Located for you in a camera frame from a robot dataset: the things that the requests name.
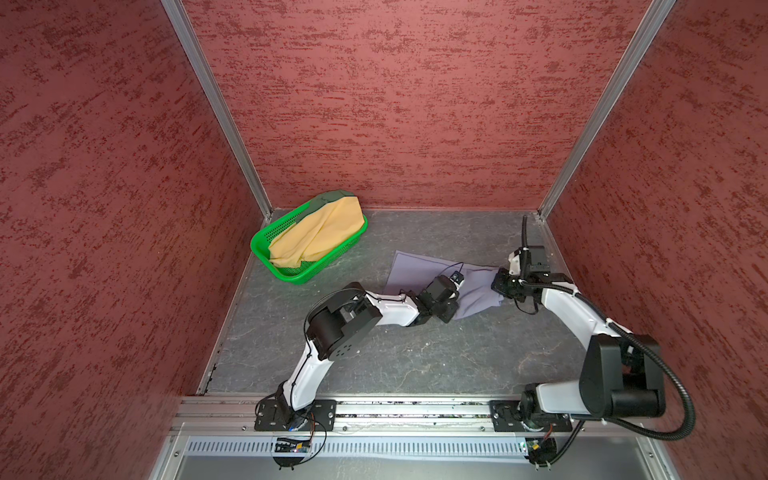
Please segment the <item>marble-patterned floor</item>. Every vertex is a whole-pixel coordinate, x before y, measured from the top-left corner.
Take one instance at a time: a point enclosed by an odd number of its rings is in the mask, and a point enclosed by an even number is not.
[[[207,392],[273,392],[299,360],[306,311],[352,281],[381,291],[396,250],[507,266],[520,245],[522,215],[366,211],[369,228],[360,242],[304,285],[280,282],[253,262]],[[541,244],[532,217],[528,241]],[[318,393],[501,396],[530,382],[575,379],[583,359],[581,344],[555,315],[529,316],[505,300],[448,324],[377,327],[359,353],[334,363]]]

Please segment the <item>lavender cloth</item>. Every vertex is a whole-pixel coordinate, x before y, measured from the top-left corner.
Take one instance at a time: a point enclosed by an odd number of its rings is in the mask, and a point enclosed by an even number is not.
[[[397,295],[400,290],[420,292],[436,276],[451,276],[459,268],[464,275],[464,283],[458,289],[458,310],[454,319],[461,319],[502,304],[502,296],[491,290],[493,277],[498,272],[497,266],[477,266],[425,257],[401,251],[395,252],[395,261],[389,271],[389,278],[384,287],[385,295]]]

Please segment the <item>yellow cloth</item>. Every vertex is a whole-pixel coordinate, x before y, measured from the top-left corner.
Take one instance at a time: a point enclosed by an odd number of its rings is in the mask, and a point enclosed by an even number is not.
[[[270,243],[270,262],[278,268],[298,268],[316,262],[360,230],[365,223],[357,197],[324,205],[288,227]]]

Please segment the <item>black mounting plate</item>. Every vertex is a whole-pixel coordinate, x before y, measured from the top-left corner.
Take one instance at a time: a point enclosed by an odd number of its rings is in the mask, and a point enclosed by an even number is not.
[[[539,432],[526,428],[522,422],[515,420],[513,413],[518,411],[518,400],[492,400],[488,402],[491,408],[491,420],[493,421],[494,432],[527,432],[546,434],[548,429],[542,429]],[[570,432],[572,430],[571,420],[568,415],[557,415],[556,420],[552,421],[553,432]]]
[[[323,425],[326,431],[333,430],[333,423],[336,420],[336,400],[315,400],[309,410],[303,415],[310,418],[310,414],[315,415],[315,421]],[[310,423],[304,422],[294,432],[308,432]],[[277,407],[277,401],[268,399],[259,404],[256,412],[256,423],[253,429],[257,432],[287,432],[288,425],[283,422],[283,417]]]

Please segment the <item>metal base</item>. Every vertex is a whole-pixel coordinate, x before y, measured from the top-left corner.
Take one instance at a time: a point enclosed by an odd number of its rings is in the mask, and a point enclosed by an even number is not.
[[[325,427],[327,432],[331,432],[333,430],[333,423],[336,420],[336,400],[315,400],[311,409],[304,414],[308,418],[311,418],[310,415],[314,415],[315,421]],[[298,428],[290,431],[308,432],[311,426],[310,422],[304,422]],[[253,429],[257,432],[289,431],[289,424],[284,422],[276,400],[264,400],[259,404]]]
[[[161,453],[151,480],[176,479],[182,460],[189,460],[188,457],[192,456],[271,457],[274,437],[282,436],[283,433],[253,430],[253,424],[257,420],[254,409],[263,397],[264,394],[183,397],[168,432],[168,448]],[[524,432],[525,429],[518,432],[494,431],[496,421],[493,419],[490,404],[511,403],[516,409],[516,402],[508,397],[339,395],[335,396],[334,400],[338,402],[333,414],[335,425],[333,431],[328,433],[326,447],[319,454],[321,458],[351,456],[354,452],[361,452],[362,448],[366,457],[395,453],[396,458],[402,455],[428,456],[466,463],[469,457],[473,462],[480,461],[484,464],[521,462],[528,465],[528,461],[519,456],[519,450],[525,453],[526,440],[540,438],[545,434]],[[655,426],[652,419],[628,420],[646,428]],[[297,435],[301,437],[307,434],[298,432]],[[568,433],[560,429],[555,429],[551,435],[560,439],[567,436]],[[613,423],[603,425],[600,422],[589,422],[580,432],[573,447],[575,450],[568,454],[568,458],[578,457],[580,445],[587,439],[615,439],[615,442],[600,444],[610,447],[623,441],[622,439],[636,436],[637,434]],[[679,479],[662,442],[645,437],[638,438],[637,442],[644,453],[644,461],[653,480]],[[313,447],[319,448],[320,444],[322,441]],[[469,444],[480,445],[482,455],[478,454],[478,448]],[[513,445],[520,445],[518,451],[513,450]],[[232,458],[228,458],[227,465],[232,461]],[[271,460],[268,465],[274,467]],[[209,475],[205,478],[219,476]]]
[[[539,432],[546,433],[544,429],[531,429],[513,415],[518,411],[518,400],[492,400],[488,402],[491,409],[491,420],[494,432]],[[558,415],[557,420],[551,422],[553,432],[570,432],[571,420],[568,415]]]

